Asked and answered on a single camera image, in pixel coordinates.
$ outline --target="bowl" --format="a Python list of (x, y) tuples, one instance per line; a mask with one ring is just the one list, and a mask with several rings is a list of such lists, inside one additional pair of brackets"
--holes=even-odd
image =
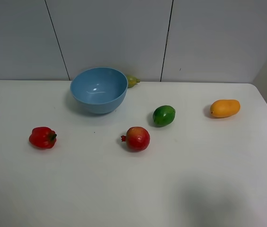
[(127, 87), (128, 81), (123, 73), (100, 67), (77, 75), (71, 82), (70, 90), (84, 109), (94, 114), (106, 114), (122, 103)]

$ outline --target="table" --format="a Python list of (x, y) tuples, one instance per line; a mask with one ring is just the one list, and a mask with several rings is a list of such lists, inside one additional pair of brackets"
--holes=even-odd
[[(84, 112), (69, 81), (0, 81), (0, 227), (267, 227), (267, 104), (250, 84), (141, 82), (116, 111)], [(240, 112), (212, 119), (210, 105)], [(156, 128), (152, 112), (176, 110)], [(56, 131), (40, 153), (28, 137)], [(146, 128), (129, 153), (120, 136)]]

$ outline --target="red bell pepper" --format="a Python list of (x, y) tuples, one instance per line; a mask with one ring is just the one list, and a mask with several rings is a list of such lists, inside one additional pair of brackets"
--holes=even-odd
[(57, 141), (57, 134), (55, 131), (47, 127), (34, 128), (30, 137), (29, 142), (40, 149), (52, 148)]

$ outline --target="pepper stem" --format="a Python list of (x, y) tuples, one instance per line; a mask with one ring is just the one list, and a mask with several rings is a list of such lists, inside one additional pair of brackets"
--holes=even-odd
[(57, 137), (57, 134), (53, 134), (50, 138), (50, 141), (53, 141)]

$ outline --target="lime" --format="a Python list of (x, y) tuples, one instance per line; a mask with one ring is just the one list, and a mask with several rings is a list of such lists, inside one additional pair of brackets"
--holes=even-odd
[(153, 113), (153, 121), (157, 126), (166, 126), (173, 122), (175, 109), (169, 105), (158, 107)]

